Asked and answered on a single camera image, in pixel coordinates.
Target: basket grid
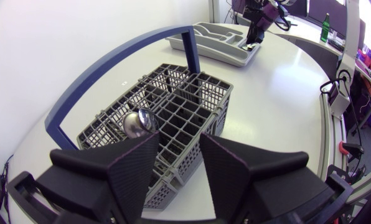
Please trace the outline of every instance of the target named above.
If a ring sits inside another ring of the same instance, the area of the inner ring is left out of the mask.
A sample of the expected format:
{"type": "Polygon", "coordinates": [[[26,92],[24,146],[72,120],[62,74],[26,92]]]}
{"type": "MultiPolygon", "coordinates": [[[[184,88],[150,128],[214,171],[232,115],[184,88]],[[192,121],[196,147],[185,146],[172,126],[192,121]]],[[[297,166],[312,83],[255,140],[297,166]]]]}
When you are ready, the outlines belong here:
{"type": "Polygon", "coordinates": [[[185,183],[202,161],[199,134],[221,133],[231,89],[228,83],[205,73],[191,74],[186,67],[162,64],[101,111],[78,135],[78,144],[88,149],[124,141],[123,117],[149,108],[156,115],[160,133],[144,207],[164,208],[177,193],[174,189],[180,187],[172,181],[180,178],[177,183],[185,183]]]}

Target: white table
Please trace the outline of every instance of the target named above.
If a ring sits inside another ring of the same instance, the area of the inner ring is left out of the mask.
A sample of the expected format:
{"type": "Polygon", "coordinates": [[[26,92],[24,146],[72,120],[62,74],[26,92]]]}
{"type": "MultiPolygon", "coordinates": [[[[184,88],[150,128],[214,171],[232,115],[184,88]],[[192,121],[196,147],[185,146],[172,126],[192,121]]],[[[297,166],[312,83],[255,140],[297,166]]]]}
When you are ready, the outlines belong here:
{"type": "MultiPolygon", "coordinates": [[[[247,31],[244,26],[228,26],[247,31]]],[[[75,141],[76,135],[94,115],[136,83],[141,75],[161,63],[186,65],[185,54],[172,50],[165,40],[136,52],[84,94],[64,120],[62,129],[75,141]]],[[[317,172],[321,148],[319,86],[328,78],[308,54],[281,37],[267,33],[260,50],[245,67],[234,67],[206,57],[200,57],[200,66],[209,75],[234,85],[223,138],[271,151],[305,151],[310,158],[308,167],[317,172]]],[[[45,117],[36,123],[15,152],[9,167],[9,180],[24,170],[36,179],[51,166],[49,152],[57,145],[45,132],[45,117]]],[[[13,223],[30,222],[11,197],[9,209],[13,223]]],[[[163,220],[214,218],[203,163],[164,211],[143,212],[143,217],[163,220]]]]}
{"type": "Polygon", "coordinates": [[[342,55],[342,52],[338,51],[327,42],[320,40],[321,27],[313,24],[312,22],[294,16],[288,16],[286,17],[286,20],[290,21],[292,24],[296,24],[296,26],[291,26],[289,31],[284,31],[277,25],[273,24],[268,28],[268,31],[281,37],[288,36],[294,39],[304,40],[311,44],[325,48],[336,55],[342,55]]]}
{"type": "MultiPolygon", "coordinates": [[[[291,26],[289,31],[284,31],[280,29],[277,25],[273,24],[272,26],[269,27],[268,31],[283,38],[288,37],[292,39],[293,42],[294,40],[302,40],[310,44],[314,44],[320,48],[326,49],[327,51],[333,53],[336,56],[342,55],[342,52],[338,51],[333,46],[329,45],[327,42],[323,42],[320,40],[319,37],[321,35],[321,27],[313,24],[312,22],[294,16],[288,16],[286,19],[291,21],[292,24],[297,24],[297,26],[291,26]]],[[[363,63],[361,61],[356,60],[355,69],[358,72],[360,72],[360,74],[371,83],[371,76],[368,74],[366,69],[362,67],[363,63]]],[[[371,107],[365,114],[362,121],[359,123],[359,128],[361,128],[365,124],[370,115],[371,107]]]]}

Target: cable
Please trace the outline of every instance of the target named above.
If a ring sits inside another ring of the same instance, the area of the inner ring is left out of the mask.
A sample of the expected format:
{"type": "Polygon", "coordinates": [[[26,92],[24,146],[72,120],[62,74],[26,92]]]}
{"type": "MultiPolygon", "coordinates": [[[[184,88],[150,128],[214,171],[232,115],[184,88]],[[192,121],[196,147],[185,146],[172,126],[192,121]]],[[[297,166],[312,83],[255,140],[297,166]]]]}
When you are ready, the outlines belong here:
{"type": "Polygon", "coordinates": [[[344,81],[344,79],[343,78],[336,78],[334,80],[329,80],[328,82],[322,84],[320,86],[320,92],[321,92],[321,94],[328,94],[329,95],[329,91],[323,91],[322,88],[324,88],[326,85],[332,84],[334,82],[338,82],[339,83],[339,81],[344,81]]]}
{"type": "Polygon", "coordinates": [[[288,23],[288,21],[283,17],[283,16],[280,16],[280,18],[284,21],[284,23],[286,24],[286,28],[280,26],[277,21],[274,21],[274,23],[283,31],[289,31],[291,29],[291,25],[288,23]]]}
{"type": "Polygon", "coordinates": [[[1,176],[1,181],[2,181],[2,185],[3,185],[3,189],[4,189],[4,208],[7,211],[7,217],[8,217],[8,221],[9,221],[10,224],[11,224],[11,219],[10,219],[10,212],[9,212],[9,194],[7,192],[7,189],[6,189],[6,185],[8,183],[9,161],[13,156],[14,155],[11,155],[7,159],[6,163],[4,163],[4,168],[3,168],[3,172],[2,172],[2,176],[1,176]]]}
{"type": "MultiPolygon", "coordinates": [[[[343,70],[344,72],[346,72],[349,76],[350,76],[350,73],[347,71],[347,70],[343,70]]],[[[357,117],[355,115],[355,111],[354,111],[354,105],[353,105],[353,101],[352,101],[352,98],[350,97],[350,93],[349,91],[347,90],[347,87],[346,87],[346,81],[343,80],[343,85],[345,86],[345,89],[346,89],[346,93],[347,93],[347,96],[349,97],[349,100],[350,100],[350,104],[352,105],[352,112],[353,112],[353,116],[354,116],[354,121],[355,121],[355,125],[356,125],[356,128],[357,128],[357,133],[359,134],[359,142],[360,142],[360,146],[362,146],[362,142],[361,142],[361,134],[360,134],[360,128],[359,128],[359,122],[357,121],[357,117]]],[[[352,175],[354,176],[355,172],[357,171],[357,169],[359,168],[359,165],[360,165],[360,161],[361,161],[361,157],[359,158],[359,162],[357,163],[357,166],[355,167],[352,175]]]]}
{"type": "Polygon", "coordinates": [[[360,107],[360,113],[361,113],[361,109],[362,109],[362,108],[365,108],[365,107],[370,103],[370,101],[371,101],[371,98],[368,97],[367,104],[364,105],[364,106],[361,106],[361,107],[360,107]]]}
{"type": "Polygon", "coordinates": [[[362,146],[362,143],[361,143],[361,134],[360,134],[360,128],[359,128],[359,122],[357,121],[357,116],[355,115],[353,101],[352,101],[352,98],[350,97],[349,91],[347,90],[346,83],[343,82],[343,85],[345,86],[347,96],[349,97],[349,99],[350,99],[350,104],[352,105],[352,112],[353,112],[353,116],[354,116],[355,125],[357,126],[357,132],[358,132],[358,134],[359,134],[360,146],[362,146]]]}
{"type": "Polygon", "coordinates": [[[230,7],[230,9],[228,10],[227,15],[225,16],[224,23],[225,23],[225,21],[227,20],[227,16],[228,16],[228,14],[230,13],[230,11],[231,11],[231,7],[230,7]]]}

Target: green bottle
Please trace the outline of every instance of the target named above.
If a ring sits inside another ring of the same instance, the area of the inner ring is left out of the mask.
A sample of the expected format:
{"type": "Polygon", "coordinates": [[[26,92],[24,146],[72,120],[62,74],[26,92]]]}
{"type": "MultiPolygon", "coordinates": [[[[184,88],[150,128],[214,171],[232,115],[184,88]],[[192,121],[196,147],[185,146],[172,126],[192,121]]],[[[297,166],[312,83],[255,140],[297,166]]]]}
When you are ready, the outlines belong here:
{"type": "Polygon", "coordinates": [[[322,22],[322,30],[321,30],[321,40],[327,42],[329,32],[329,13],[325,17],[324,22],[322,22]]]}

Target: blue metal frame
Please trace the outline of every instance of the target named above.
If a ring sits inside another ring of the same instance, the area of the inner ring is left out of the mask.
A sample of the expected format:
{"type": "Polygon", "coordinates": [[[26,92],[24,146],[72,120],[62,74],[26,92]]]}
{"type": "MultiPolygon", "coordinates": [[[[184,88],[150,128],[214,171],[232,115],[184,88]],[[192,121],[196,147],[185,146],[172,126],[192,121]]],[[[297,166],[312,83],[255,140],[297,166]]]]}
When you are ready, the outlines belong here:
{"type": "Polygon", "coordinates": [[[199,59],[192,26],[172,26],[140,35],[104,55],[86,69],[61,95],[44,121],[47,133],[61,149],[78,149],[61,129],[60,124],[82,95],[107,71],[137,50],[165,37],[181,34],[188,69],[199,73],[199,59]]]}

